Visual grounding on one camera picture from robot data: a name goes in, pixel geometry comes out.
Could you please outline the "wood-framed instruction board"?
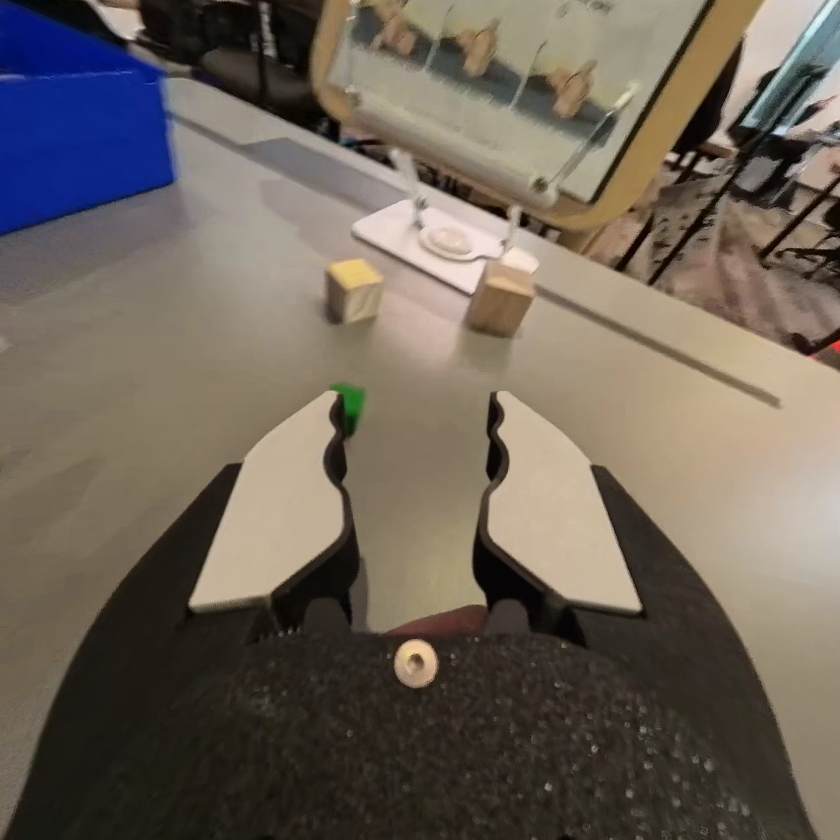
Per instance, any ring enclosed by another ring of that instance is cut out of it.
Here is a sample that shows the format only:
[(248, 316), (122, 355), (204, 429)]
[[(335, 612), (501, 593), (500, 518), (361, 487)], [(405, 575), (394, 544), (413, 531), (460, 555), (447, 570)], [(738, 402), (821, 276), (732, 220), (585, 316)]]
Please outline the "wood-framed instruction board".
[[(373, 134), (359, 127), (345, 94), (328, 80), (350, 3), (324, 3), (311, 48), (309, 76), (317, 100), (328, 115), (338, 120), (345, 129), (375, 139)], [(708, 2), (706, 15), (696, 33), (690, 37), (682, 56), (675, 61), (617, 168), (594, 203), (582, 204), (563, 198), (551, 210), (533, 210), (527, 206), (525, 213), (552, 227), (579, 232), (600, 228), (628, 210), (656, 177), (673, 142), (681, 135), (721, 70), (740, 46), (742, 36), (761, 5), (762, 2), (756, 1)]]

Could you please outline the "red and black object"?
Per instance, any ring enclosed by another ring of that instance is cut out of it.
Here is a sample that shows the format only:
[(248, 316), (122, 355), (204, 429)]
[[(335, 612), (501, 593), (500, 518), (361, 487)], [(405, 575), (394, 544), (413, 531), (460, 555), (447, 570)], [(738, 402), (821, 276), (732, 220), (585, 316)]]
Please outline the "red and black object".
[(839, 372), (839, 328), (816, 342), (805, 342), (801, 353)]

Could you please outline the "small green wooden cube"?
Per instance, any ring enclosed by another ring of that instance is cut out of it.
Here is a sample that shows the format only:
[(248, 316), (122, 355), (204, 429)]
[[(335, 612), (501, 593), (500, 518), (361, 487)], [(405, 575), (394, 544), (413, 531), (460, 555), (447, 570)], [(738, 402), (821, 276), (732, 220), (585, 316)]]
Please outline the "small green wooden cube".
[(332, 383), (330, 389), (342, 397), (344, 435), (351, 438), (358, 430), (364, 413), (366, 390), (360, 385), (348, 382)]

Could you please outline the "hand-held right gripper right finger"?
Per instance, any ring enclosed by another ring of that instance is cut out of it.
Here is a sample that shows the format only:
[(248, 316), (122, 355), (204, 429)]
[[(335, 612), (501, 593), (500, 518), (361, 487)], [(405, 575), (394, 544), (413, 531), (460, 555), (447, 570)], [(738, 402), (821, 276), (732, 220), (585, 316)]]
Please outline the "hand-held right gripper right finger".
[(576, 634), (575, 611), (644, 615), (595, 466), (508, 391), (490, 394), (487, 487), (472, 570), (492, 612), (538, 634)]

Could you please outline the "black office chair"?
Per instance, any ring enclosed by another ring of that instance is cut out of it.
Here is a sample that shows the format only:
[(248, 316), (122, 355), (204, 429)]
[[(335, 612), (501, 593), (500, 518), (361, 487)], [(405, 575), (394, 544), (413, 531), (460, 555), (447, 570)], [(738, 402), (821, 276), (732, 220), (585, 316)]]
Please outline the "black office chair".
[(338, 137), (309, 80), (320, 1), (142, 1), (144, 43), (192, 79)]

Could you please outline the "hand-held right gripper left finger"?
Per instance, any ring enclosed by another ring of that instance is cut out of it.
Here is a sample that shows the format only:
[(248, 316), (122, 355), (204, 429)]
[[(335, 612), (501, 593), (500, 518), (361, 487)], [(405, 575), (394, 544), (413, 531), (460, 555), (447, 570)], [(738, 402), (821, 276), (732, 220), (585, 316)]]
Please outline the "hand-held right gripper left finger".
[(248, 451), (189, 598), (192, 614), (267, 607), (289, 629), (312, 602), (330, 599), (352, 623), (361, 554), (344, 439), (343, 396), (326, 391)]

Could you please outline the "white document stand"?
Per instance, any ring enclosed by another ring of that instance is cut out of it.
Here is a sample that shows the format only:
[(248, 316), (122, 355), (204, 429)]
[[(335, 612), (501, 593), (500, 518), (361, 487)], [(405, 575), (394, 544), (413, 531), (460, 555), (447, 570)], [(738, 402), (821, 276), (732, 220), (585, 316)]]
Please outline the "white document stand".
[[(548, 208), (526, 204), (515, 196), (469, 179), (458, 173), (451, 164), (436, 161), (424, 154), (416, 156), (387, 133), (367, 127), (352, 108), (350, 110), (359, 127), (389, 146), (390, 162), (402, 176), (406, 193), (399, 201), (356, 222), (352, 228), (355, 237), (469, 296), (476, 291), (482, 270), (489, 260), (499, 259), (531, 275), (535, 272), (539, 266), (537, 258), (513, 243), (525, 208), (548, 211), (563, 198)], [(494, 193), (507, 211), (505, 234), (493, 235), (432, 208), (420, 184), (418, 170), (421, 162), (435, 165), (440, 171), (447, 171), (453, 178), (470, 184), (473, 189)]]

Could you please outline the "blue plastic bin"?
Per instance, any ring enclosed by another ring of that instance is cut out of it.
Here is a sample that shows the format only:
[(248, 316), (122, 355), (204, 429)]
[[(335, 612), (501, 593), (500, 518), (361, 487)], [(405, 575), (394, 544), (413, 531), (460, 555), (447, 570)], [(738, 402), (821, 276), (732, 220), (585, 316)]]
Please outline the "blue plastic bin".
[(1, 65), (2, 235), (175, 181), (163, 70), (12, 2)]

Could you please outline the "large natural wooden cube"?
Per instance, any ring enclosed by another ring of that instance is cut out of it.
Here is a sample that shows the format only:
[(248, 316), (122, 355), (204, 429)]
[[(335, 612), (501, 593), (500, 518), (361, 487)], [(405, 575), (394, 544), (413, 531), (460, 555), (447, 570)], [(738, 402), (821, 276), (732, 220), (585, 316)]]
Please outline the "large natural wooden cube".
[(465, 324), (479, 333), (512, 339), (535, 296), (530, 273), (499, 259), (489, 260), (470, 299)]
[(382, 274), (366, 259), (334, 261), (324, 280), (325, 308), (332, 323), (373, 320), (378, 316), (385, 284)]

